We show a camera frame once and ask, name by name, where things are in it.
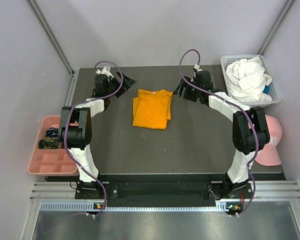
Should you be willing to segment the orange t shirt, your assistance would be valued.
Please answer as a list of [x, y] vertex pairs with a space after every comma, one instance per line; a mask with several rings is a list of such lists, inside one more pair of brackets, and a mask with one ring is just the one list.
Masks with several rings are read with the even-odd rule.
[[165, 130], [171, 120], [173, 93], [165, 89], [149, 91], [139, 89], [133, 98], [132, 125], [134, 127]]

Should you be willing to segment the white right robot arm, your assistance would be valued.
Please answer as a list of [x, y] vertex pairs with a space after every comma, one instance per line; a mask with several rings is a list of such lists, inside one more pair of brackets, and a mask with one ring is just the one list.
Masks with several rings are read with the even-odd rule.
[[221, 185], [210, 184], [208, 192], [215, 200], [235, 198], [247, 187], [251, 167], [260, 150], [270, 141], [265, 111], [250, 107], [215, 89], [207, 70], [194, 70], [192, 78], [182, 76], [173, 92], [178, 97], [201, 104], [219, 112], [232, 123], [235, 154]]

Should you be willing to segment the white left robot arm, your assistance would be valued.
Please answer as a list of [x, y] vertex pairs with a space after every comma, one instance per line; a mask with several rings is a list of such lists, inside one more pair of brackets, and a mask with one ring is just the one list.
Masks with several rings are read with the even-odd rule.
[[100, 199], [104, 196], [104, 186], [98, 179], [99, 170], [90, 149], [92, 117], [110, 106], [110, 97], [119, 98], [137, 82], [123, 73], [116, 74], [121, 77], [121, 82], [108, 70], [97, 73], [92, 96], [74, 108], [64, 106], [61, 110], [58, 138], [79, 172], [76, 199]]

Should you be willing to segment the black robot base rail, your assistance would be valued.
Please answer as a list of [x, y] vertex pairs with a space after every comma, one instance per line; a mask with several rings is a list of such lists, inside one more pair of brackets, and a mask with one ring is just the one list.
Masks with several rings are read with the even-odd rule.
[[232, 192], [221, 182], [193, 180], [109, 181], [103, 184], [109, 208], [186, 208], [214, 207], [215, 201], [233, 199], [238, 205], [252, 196], [248, 183]]

